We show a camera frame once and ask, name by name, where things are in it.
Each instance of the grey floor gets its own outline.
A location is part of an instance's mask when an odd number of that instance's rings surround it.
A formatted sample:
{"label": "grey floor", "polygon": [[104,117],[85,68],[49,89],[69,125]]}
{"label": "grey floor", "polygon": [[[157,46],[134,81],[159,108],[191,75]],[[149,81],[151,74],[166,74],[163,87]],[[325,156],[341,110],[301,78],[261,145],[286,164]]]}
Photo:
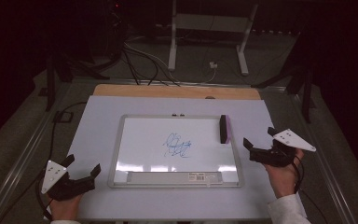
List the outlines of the grey floor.
{"label": "grey floor", "polygon": [[[255,84],[277,75],[285,59],[295,44],[296,38],[289,35],[254,35],[251,34],[245,50],[245,57],[250,74],[240,74],[235,45],[236,38],[220,41],[209,45],[194,45],[181,42],[177,51],[176,70],[167,73],[170,79],[180,85],[229,86],[250,88]],[[128,48],[134,48],[158,57],[156,60],[168,62],[170,39],[159,37],[154,40],[141,36],[132,36],[126,42]],[[134,68],[145,76],[141,84],[147,84],[154,75],[154,65],[145,58],[129,55]],[[98,62],[103,58],[95,56]],[[216,62],[215,70],[209,62]],[[68,105],[87,101],[93,89],[100,83],[135,84],[129,67],[119,61],[111,68],[102,72],[111,77],[101,81],[75,71],[72,83],[57,81],[57,102],[52,112],[45,112],[47,99],[38,96],[41,88],[46,87],[46,71],[34,78],[35,91],[23,102],[18,111],[0,130],[0,215],[2,210],[15,201],[23,190],[32,182],[42,168],[50,144],[52,132],[52,116],[54,111],[62,110]],[[173,85],[161,72],[158,78],[162,82]],[[304,122],[299,116],[301,94],[288,95],[284,92],[290,78],[283,79],[272,86],[260,90],[266,101],[274,126],[277,129],[290,127],[319,148],[319,153],[306,153],[304,165],[306,176],[302,188],[309,194],[328,223],[358,223],[358,163],[351,153],[345,137],[330,114],[318,87],[312,86],[312,104],[310,110],[311,124]],[[77,124],[81,119],[83,105],[71,108],[74,120],[68,124],[59,124],[56,129],[52,159],[61,160],[71,145]],[[29,154],[30,162],[24,164],[23,172],[17,179],[9,183],[13,188],[3,188],[7,195],[2,196],[1,188],[7,175],[24,151]],[[312,223],[324,223],[321,212],[303,194],[300,193],[309,220]],[[34,196],[31,187],[24,196],[7,213],[2,223],[47,223]],[[241,221],[241,223],[270,223],[270,220]]]}

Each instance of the hand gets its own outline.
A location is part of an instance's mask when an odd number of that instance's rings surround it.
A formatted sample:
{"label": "hand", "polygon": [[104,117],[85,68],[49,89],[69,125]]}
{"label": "hand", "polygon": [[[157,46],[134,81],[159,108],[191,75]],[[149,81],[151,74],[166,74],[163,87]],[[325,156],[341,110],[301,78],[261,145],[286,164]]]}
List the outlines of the hand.
{"label": "hand", "polygon": [[52,200],[50,203],[50,209],[53,220],[76,220],[82,196],[83,194],[80,194],[75,196],[73,199],[60,202]]}
{"label": "hand", "polygon": [[[298,159],[302,159],[304,152],[301,149],[296,148],[296,156]],[[296,166],[298,166],[300,163],[298,159],[295,158],[294,160]],[[271,184],[277,199],[295,193],[297,176],[296,170],[292,164],[289,164],[285,167],[274,167],[267,164],[263,165],[266,167],[269,183]]]}

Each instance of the whiteboard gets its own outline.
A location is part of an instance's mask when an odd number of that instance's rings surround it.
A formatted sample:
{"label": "whiteboard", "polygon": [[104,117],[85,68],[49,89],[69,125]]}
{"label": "whiteboard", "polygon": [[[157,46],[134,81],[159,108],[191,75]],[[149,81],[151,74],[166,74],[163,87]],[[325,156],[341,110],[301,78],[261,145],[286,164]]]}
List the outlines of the whiteboard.
{"label": "whiteboard", "polygon": [[124,115],[108,186],[241,187],[241,163],[234,139],[220,143],[219,120],[219,116]]}

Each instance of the metal stand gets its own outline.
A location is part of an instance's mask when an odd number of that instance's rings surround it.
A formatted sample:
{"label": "metal stand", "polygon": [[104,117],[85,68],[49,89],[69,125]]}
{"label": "metal stand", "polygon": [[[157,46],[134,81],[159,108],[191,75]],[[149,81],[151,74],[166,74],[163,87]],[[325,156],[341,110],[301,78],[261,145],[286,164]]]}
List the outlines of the metal stand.
{"label": "metal stand", "polygon": [[61,81],[71,82],[73,79],[73,75],[68,63],[84,71],[88,76],[94,77],[95,79],[107,80],[110,78],[102,76],[101,74],[95,72],[91,68],[88,68],[83,63],[73,59],[63,52],[54,52],[48,50],[46,63],[48,76],[48,87],[46,92],[46,96],[48,97],[48,105],[46,106],[46,111],[49,111],[55,102],[55,72],[57,72]]}
{"label": "metal stand", "polygon": [[301,87],[304,85],[303,99],[301,112],[306,120],[310,123],[310,91],[312,84],[312,72],[304,66],[292,66],[284,71],[281,71],[279,75],[272,77],[259,84],[251,85],[252,88],[264,89],[267,86],[285,78],[292,76],[289,84],[286,87],[288,94],[298,94]]}
{"label": "metal stand", "polygon": [[253,5],[251,14],[249,15],[248,18],[193,15],[193,14],[177,13],[176,0],[172,0],[172,36],[171,36],[170,59],[168,60],[168,69],[170,71],[175,70],[176,49],[177,49],[176,29],[238,32],[238,33],[243,33],[242,42],[236,48],[238,54],[238,60],[241,67],[241,73],[243,75],[249,75],[248,65],[246,64],[246,60],[243,52],[249,34],[251,33],[252,30],[252,25],[255,19],[255,13],[257,11],[257,7],[258,7],[257,4]]}

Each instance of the whiteboard eraser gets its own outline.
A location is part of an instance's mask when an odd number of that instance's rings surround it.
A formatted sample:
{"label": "whiteboard eraser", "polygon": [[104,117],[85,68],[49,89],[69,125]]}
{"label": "whiteboard eraser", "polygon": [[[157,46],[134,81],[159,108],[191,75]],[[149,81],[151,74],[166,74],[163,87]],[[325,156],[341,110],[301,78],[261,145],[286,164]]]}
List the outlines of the whiteboard eraser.
{"label": "whiteboard eraser", "polygon": [[220,143],[228,144],[231,138],[229,117],[227,115],[222,115],[220,117],[219,125],[220,125]]}

